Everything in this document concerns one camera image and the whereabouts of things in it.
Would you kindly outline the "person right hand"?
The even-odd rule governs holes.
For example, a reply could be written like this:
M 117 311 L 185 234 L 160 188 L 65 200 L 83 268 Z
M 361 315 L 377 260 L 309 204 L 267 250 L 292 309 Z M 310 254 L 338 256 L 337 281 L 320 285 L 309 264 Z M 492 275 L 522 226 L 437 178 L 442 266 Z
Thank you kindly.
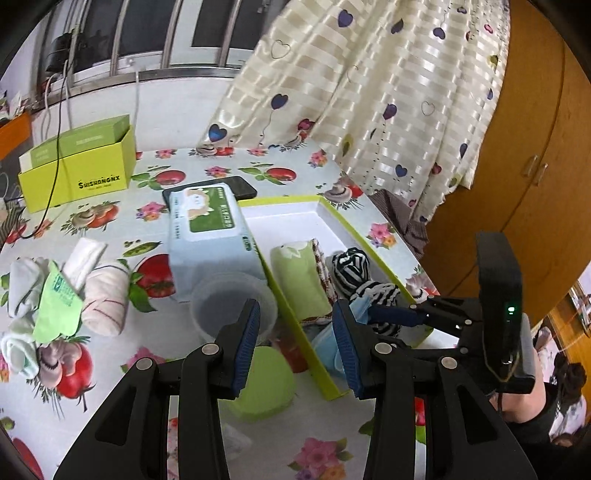
M 535 384 L 529 394 L 501 394 L 497 410 L 506 422 L 525 423 L 542 412 L 546 405 L 546 388 L 538 353 L 531 348 L 535 365 Z

